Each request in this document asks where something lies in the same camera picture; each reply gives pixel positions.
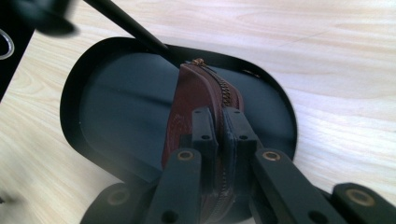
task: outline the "brown leather wallet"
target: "brown leather wallet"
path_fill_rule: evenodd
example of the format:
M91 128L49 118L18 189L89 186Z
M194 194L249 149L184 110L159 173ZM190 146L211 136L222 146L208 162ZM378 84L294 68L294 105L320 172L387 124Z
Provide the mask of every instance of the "brown leather wallet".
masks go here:
M243 99L240 92L229 82L220 77L204 63L203 59L183 63L180 66L177 88L169 115L166 139L163 149L162 164L165 166L169 155L179 148L180 137L192 131L192 111L207 106L211 112L218 142L223 136L224 106L243 111ZM216 181L214 193L203 195L201 221L218 221L224 217L232 205L232 193L223 192L223 165L218 159L216 164Z

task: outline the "light wood surface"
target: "light wood surface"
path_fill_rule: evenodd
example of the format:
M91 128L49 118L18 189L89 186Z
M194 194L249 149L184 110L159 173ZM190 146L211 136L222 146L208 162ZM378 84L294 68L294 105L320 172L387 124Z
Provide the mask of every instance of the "light wood surface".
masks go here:
M396 204L396 2L115 0L163 42L250 61L294 106L295 164L319 188L363 184ZM71 148L59 104L96 42L125 32L82 1L79 35L35 33L0 104L1 223L79 223L118 182Z

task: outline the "black metal bracket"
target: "black metal bracket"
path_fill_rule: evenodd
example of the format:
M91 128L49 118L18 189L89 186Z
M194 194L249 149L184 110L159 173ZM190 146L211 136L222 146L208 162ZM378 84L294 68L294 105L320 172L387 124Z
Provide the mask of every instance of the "black metal bracket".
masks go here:
M220 154L210 111L197 108L192 112L192 135L183 136L182 148L171 154L159 181L105 189L81 223L200 223L201 195L213 189L217 155L225 164L233 203L248 207L256 223L396 220L392 204L360 185L337 185L326 197L286 154L262 146L241 111L226 107L223 114Z

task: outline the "black oval plate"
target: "black oval plate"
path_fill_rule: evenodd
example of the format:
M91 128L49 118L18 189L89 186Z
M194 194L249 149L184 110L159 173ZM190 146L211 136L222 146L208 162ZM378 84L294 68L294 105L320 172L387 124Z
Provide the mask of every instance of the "black oval plate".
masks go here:
M168 47L186 61L204 58L240 90L245 115L264 146L293 158L294 112L286 93L268 73L227 55ZM77 152L122 181L156 179L162 172L177 76L177 68L133 38L113 37L95 44L78 59L64 85L65 138Z

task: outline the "zipper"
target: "zipper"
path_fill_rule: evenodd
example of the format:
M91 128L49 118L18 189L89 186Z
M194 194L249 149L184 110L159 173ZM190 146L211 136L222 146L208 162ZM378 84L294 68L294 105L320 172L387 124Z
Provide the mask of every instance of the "zipper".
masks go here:
M228 83L219 75L217 75L216 71L208 67L204 60L201 58L192 60L191 64L198 66L202 70L204 70L207 74L209 74L211 77L213 77L216 82L219 84L220 89L221 89L221 102L222 102L222 107L225 106L231 106L231 91ZM223 121L220 122L220 128L223 129ZM224 168L221 168L221 181L219 183L219 196L216 199L215 205L212 209L212 212L208 216L207 220L205 222L217 222L219 221L223 216L224 216L224 210L228 207L227 202L230 201L231 197L233 196L231 192L228 191L227 189L227 175L226 171Z
M221 95L222 95L222 105L223 106L231 106L231 91L230 87L228 86L227 82L224 79L218 76L218 74L211 68L209 68L203 59L194 59L192 60L191 64L196 65L206 71L210 76L212 76L216 82L219 83L221 88Z

